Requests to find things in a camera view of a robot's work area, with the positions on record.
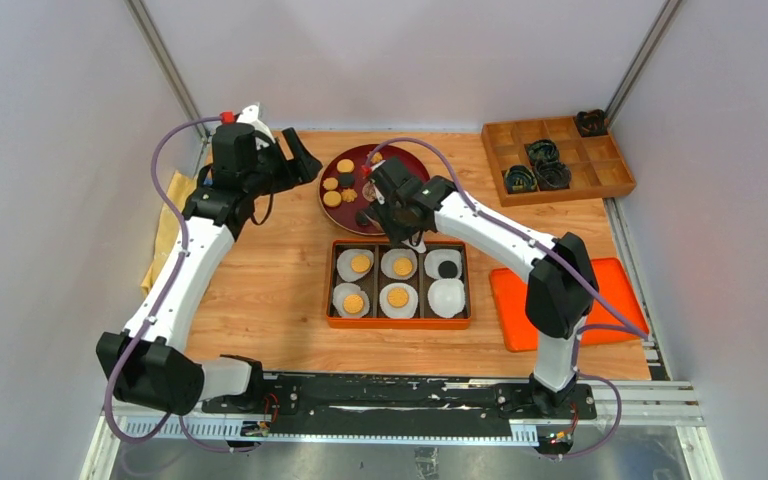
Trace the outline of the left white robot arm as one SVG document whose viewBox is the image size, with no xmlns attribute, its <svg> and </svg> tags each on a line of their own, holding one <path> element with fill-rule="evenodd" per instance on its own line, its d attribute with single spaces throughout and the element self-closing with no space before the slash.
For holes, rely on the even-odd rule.
<svg viewBox="0 0 768 480">
<path fill-rule="evenodd" d="M 266 400 L 260 362 L 234 355 L 197 363 L 185 355 L 194 315 L 222 259 L 253 220 L 255 202 L 313 182 L 322 168 L 287 128 L 272 138 L 266 128 L 225 123 L 212 138 L 213 161 L 174 214 L 179 234 L 144 303 L 119 333 L 101 335 L 96 354 L 108 379 L 105 409 L 113 400 L 186 415 L 217 397 L 243 413 Z"/>
</svg>

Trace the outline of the orange box lid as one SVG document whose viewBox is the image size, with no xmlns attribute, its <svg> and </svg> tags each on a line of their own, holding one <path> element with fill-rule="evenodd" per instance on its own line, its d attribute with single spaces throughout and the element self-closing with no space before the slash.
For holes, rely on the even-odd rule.
<svg viewBox="0 0 768 480">
<path fill-rule="evenodd" d="M 621 262 L 616 258 L 601 258 L 592 260 L 591 264 L 602 296 L 634 327 L 648 335 L 650 329 Z M 506 348 L 515 353 L 536 350 L 537 330 L 525 316 L 527 285 L 507 268 L 492 270 L 489 281 Z M 582 341 L 585 346 L 620 343 L 635 338 L 633 334 L 623 331 L 624 325 L 599 302 L 594 303 L 587 323 L 613 325 L 620 329 L 587 332 Z"/>
</svg>

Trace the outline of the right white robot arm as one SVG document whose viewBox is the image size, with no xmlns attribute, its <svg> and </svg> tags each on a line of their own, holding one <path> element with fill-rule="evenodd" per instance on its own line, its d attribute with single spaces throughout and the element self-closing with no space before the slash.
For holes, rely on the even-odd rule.
<svg viewBox="0 0 768 480">
<path fill-rule="evenodd" d="M 538 332 L 531 403 L 549 418 L 567 409 L 578 380 L 577 331 L 599 291 L 583 240 L 531 230 L 482 206 L 452 180 L 421 181 L 399 160 L 365 174 L 375 190 L 372 211 L 391 241 L 409 244 L 427 231 L 441 233 L 492 257 L 525 283 L 524 312 Z"/>
</svg>

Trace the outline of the dark red round plate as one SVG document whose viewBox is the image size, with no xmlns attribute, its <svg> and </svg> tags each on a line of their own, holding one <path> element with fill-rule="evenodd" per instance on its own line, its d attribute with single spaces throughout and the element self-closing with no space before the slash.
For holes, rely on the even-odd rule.
<svg viewBox="0 0 768 480">
<path fill-rule="evenodd" d="M 365 228 L 359 227 L 355 223 L 356 212 L 365 212 L 370 206 L 370 202 L 375 200 L 374 190 L 362 172 L 362 166 L 374 147 L 375 144 L 360 145 L 337 155 L 323 167 L 318 186 L 318 200 L 326 216 L 341 228 L 364 236 L 381 236 L 383 234 L 372 220 L 370 220 L 371 225 Z M 338 186 L 337 177 L 340 173 L 352 173 L 355 176 L 355 184 L 352 189 L 358 193 L 358 198 L 354 203 L 345 203 L 337 208 L 328 208 L 323 204 L 322 196 L 326 191 L 336 190 L 339 192 L 343 190 Z"/>
</svg>

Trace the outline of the orange compartment box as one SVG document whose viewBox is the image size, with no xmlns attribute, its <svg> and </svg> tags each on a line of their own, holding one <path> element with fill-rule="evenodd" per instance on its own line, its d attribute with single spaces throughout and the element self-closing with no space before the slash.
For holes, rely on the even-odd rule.
<svg viewBox="0 0 768 480">
<path fill-rule="evenodd" d="M 332 328 L 464 330 L 471 324 L 462 242 L 431 242 L 416 252 L 384 242 L 336 241 L 327 272 Z"/>
</svg>

